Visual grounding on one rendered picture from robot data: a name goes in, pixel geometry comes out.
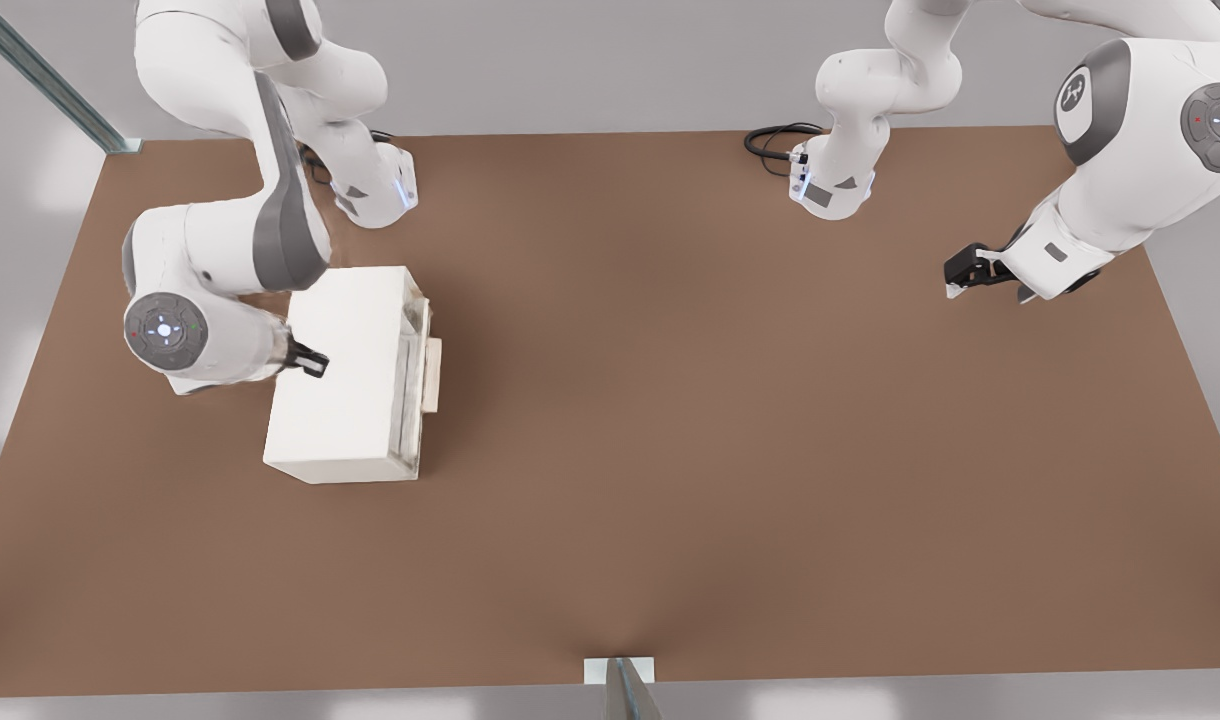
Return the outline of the white oven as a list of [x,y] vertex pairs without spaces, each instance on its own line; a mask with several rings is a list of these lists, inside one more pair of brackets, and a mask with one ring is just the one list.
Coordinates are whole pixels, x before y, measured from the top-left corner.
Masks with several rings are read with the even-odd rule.
[[322,378],[277,375],[264,464],[309,484],[398,482],[392,406],[401,308],[414,290],[405,266],[355,266],[293,293],[295,340],[329,364]]

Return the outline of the silver frame post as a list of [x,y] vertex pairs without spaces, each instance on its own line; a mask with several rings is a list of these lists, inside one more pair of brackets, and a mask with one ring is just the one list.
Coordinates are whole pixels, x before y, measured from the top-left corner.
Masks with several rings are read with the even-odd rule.
[[48,101],[70,118],[76,127],[109,155],[135,154],[142,150],[140,138],[127,138],[98,113],[74,87],[70,85],[46,59],[20,35],[0,13],[0,55],[24,77]]
[[583,683],[604,685],[604,720],[662,720],[651,697],[655,657],[583,660]]

